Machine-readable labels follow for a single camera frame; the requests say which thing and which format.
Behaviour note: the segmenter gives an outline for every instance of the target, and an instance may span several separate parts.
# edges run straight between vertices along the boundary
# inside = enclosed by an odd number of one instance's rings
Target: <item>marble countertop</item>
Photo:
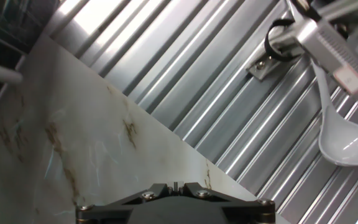
[[[75,205],[173,181],[256,199],[48,37],[21,72],[0,101],[0,223],[74,223]]]

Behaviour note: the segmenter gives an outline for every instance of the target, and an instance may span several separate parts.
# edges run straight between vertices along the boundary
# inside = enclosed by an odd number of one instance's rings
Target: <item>brown veining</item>
[[[126,121],[122,120],[124,122],[125,125],[125,130],[128,136],[129,141],[132,143],[132,145],[134,146],[134,148],[136,149],[136,145],[135,145],[135,141],[134,141],[134,136],[136,133],[136,128],[135,128],[135,124],[134,123],[127,123]]]
[[[22,155],[18,154],[17,155],[17,159],[21,162],[21,163],[24,163],[24,158]]]
[[[80,196],[80,192],[76,186],[76,179],[75,179],[75,175],[74,175],[73,171],[70,170],[69,167],[67,167],[67,161],[63,160],[64,150],[63,150],[62,143],[58,137],[56,124],[53,122],[49,123],[48,128],[45,128],[45,132],[47,133],[49,141],[53,145],[53,150],[60,156],[60,159],[62,160],[63,171],[65,173],[65,177],[66,177],[67,181],[69,182],[69,184],[71,186],[71,190],[73,192],[71,201],[73,202],[73,205],[76,206],[77,205],[76,199],[78,196]]]
[[[110,87],[107,86],[107,89],[109,90],[110,94],[112,94],[112,91],[111,91]]]
[[[8,152],[12,154],[13,150],[11,148],[11,140],[9,139],[9,135],[8,135],[5,127],[3,127],[2,130],[3,131],[0,130],[0,137],[5,145],[6,149],[8,150]]]
[[[209,175],[209,165],[208,165],[208,160],[207,159],[205,159],[205,163],[206,163],[206,168],[207,168],[207,171],[206,171],[207,178],[204,179],[205,185],[206,185],[206,188],[212,189],[211,176]]]

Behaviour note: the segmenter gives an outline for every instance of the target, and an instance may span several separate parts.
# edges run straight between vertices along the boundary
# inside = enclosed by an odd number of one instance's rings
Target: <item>screw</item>
[[[261,198],[261,199],[258,199],[257,202],[261,203],[262,205],[267,205],[271,201],[269,199],[266,199],[266,198]]]
[[[155,196],[154,192],[144,192],[144,193],[142,193],[142,198],[144,198],[146,200],[152,200],[155,197],[156,196]]]
[[[262,69],[265,68],[265,65],[266,65],[266,63],[263,62],[263,61],[257,62],[257,63],[256,63],[256,69],[262,70]]]
[[[94,205],[80,206],[80,210],[81,211],[86,211],[86,210],[89,210],[89,209],[91,209],[93,207],[94,207]]]
[[[207,190],[199,190],[197,191],[197,196],[200,198],[206,198],[209,197],[211,194]]]

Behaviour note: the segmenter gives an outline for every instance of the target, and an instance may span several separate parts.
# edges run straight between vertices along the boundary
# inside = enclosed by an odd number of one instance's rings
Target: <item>black cable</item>
[[[271,56],[272,58],[274,58],[275,60],[279,60],[281,62],[289,62],[292,59],[294,59],[295,57],[293,56],[284,56],[282,54],[278,54],[273,47],[270,45],[269,42],[269,32],[277,26],[290,26],[291,24],[293,24],[295,21],[293,19],[277,19],[276,21],[273,22],[273,24],[268,28],[267,34],[266,34],[266,38],[265,38],[265,51],[267,53],[267,55]]]

